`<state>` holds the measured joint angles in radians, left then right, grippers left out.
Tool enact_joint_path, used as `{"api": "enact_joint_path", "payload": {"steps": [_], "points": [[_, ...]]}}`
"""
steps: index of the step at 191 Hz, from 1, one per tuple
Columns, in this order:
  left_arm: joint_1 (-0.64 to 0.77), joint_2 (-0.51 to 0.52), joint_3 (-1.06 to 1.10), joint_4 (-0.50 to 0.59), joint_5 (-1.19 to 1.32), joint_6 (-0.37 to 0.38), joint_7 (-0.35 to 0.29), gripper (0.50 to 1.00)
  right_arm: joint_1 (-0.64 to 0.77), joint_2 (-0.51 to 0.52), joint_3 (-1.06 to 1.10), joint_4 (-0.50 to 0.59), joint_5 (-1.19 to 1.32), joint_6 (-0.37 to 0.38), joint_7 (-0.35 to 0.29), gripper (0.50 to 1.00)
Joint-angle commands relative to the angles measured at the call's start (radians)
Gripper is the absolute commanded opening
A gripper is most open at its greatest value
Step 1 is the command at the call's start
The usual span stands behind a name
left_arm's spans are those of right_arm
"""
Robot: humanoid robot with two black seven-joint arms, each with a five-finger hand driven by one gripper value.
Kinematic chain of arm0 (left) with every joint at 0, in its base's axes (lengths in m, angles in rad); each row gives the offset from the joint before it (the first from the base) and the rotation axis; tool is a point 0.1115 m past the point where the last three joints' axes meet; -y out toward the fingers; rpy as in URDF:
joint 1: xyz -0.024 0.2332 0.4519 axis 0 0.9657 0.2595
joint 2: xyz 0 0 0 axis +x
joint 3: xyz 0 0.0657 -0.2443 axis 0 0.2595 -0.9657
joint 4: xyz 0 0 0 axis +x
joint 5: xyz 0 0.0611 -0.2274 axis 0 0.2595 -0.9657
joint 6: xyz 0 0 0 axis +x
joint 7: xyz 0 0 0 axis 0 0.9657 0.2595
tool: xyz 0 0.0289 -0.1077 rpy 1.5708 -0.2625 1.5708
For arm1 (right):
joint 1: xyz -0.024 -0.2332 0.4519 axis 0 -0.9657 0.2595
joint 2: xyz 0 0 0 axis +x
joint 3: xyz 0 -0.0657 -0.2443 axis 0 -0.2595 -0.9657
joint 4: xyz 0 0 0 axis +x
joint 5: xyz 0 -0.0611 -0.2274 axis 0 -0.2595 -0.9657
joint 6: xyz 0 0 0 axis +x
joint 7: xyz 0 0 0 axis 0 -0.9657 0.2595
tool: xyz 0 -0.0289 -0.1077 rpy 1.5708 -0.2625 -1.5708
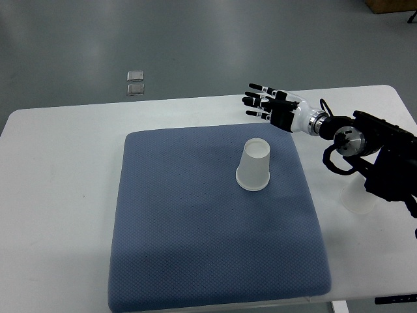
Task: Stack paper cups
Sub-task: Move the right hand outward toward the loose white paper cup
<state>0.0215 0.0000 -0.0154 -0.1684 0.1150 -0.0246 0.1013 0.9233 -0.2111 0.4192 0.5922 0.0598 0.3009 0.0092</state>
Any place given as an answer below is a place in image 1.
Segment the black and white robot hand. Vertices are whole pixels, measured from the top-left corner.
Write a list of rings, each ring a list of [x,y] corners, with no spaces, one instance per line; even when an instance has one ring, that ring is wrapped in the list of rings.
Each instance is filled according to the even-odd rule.
[[[246,115],[268,121],[287,132],[305,132],[313,135],[313,116],[317,110],[308,102],[287,91],[250,83],[242,103],[248,109]]]

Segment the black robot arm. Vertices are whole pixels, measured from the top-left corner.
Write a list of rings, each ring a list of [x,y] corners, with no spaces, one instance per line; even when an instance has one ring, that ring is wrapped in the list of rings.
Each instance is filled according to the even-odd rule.
[[[366,192],[386,201],[402,201],[416,217],[416,136],[397,125],[356,110],[353,117],[336,116],[320,99],[324,117],[314,129],[333,144],[323,164],[338,175],[360,173]]]

